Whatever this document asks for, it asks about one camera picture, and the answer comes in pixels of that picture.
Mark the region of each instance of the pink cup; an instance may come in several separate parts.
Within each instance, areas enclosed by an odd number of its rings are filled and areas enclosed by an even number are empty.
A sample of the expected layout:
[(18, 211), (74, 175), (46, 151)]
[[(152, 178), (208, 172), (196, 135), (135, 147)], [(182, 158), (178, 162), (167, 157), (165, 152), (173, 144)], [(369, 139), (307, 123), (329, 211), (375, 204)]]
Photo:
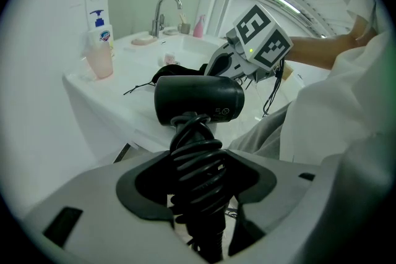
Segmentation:
[(99, 79), (106, 78), (113, 73), (110, 45), (107, 42), (101, 43), (99, 47), (92, 48), (87, 53), (87, 61)]

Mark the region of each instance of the human arm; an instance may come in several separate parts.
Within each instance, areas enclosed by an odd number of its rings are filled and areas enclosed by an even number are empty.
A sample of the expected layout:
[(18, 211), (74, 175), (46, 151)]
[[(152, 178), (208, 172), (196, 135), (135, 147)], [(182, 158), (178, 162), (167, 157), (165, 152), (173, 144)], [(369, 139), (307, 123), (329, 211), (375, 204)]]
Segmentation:
[(364, 18), (357, 15), (353, 28), (348, 34), (336, 35), (331, 38), (291, 37), (294, 46), (285, 56), (285, 59), (323, 69), (331, 69), (340, 53), (348, 49), (365, 46), (377, 35), (377, 32), (371, 28), (363, 36), (367, 23)]

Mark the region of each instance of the person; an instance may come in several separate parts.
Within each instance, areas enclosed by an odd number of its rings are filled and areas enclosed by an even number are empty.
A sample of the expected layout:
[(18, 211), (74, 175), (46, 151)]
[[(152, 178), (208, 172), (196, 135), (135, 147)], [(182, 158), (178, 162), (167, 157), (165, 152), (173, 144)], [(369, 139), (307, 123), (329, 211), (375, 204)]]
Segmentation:
[(381, 0), (350, 0), (347, 12), (355, 19), (350, 33), (292, 37), (294, 46), (285, 57), (331, 69), (327, 79), (303, 88), (290, 104), (232, 141), (230, 150), (320, 164), (354, 140), (384, 131), (389, 109), (375, 85), (380, 85), (392, 24)]

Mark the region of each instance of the coiled cord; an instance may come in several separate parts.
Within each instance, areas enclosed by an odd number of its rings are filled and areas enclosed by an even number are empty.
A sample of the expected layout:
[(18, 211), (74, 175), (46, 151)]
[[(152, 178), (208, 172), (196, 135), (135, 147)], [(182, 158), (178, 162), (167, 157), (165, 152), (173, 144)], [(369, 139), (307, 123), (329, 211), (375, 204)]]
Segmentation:
[(228, 156), (222, 143), (206, 126), (206, 114), (186, 113), (174, 117), (177, 128), (170, 146), (174, 164), (173, 213), (193, 237), (192, 248), (209, 263), (223, 259), (222, 236), (225, 208), (232, 194), (227, 189)]

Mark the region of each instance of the faucet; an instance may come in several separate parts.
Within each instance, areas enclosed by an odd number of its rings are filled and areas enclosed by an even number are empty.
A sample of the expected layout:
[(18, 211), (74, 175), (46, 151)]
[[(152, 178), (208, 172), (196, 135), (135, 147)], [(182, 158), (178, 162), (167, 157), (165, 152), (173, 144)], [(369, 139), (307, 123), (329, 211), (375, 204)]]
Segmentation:
[[(160, 17), (160, 8), (161, 8), (161, 3), (164, 0), (158, 0), (157, 2), (157, 7), (155, 8), (155, 17), (153, 20), (152, 24), (152, 29), (151, 29), (151, 35), (158, 37), (158, 34), (160, 30), (163, 29), (163, 21), (164, 21), (164, 16), (161, 15)], [(178, 9), (181, 9), (181, 0), (174, 0), (178, 4)]]

